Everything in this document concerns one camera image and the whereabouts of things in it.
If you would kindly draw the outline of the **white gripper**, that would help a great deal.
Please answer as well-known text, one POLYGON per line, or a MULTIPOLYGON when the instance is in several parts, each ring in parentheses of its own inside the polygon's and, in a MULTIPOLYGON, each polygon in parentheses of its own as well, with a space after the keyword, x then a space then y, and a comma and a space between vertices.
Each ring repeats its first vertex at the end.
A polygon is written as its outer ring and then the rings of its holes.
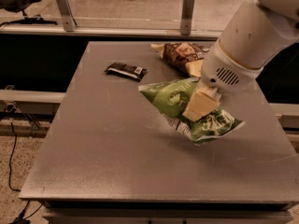
POLYGON ((234 61, 218 40, 203 62, 203 82, 198 82, 182 116, 196 122, 220 106, 220 92, 243 91, 262 71, 262 68, 250 69, 234 61))

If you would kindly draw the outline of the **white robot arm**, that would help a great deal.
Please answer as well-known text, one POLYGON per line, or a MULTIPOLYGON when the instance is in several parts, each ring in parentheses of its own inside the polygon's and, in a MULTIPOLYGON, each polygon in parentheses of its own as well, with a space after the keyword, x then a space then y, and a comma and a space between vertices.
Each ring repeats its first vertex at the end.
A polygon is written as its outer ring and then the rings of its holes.
POLYGON ((197 121, 226 92, 243 91, 283 49, 299 39, 299 0, 245 0, 201 67, 183 116, 197 121))

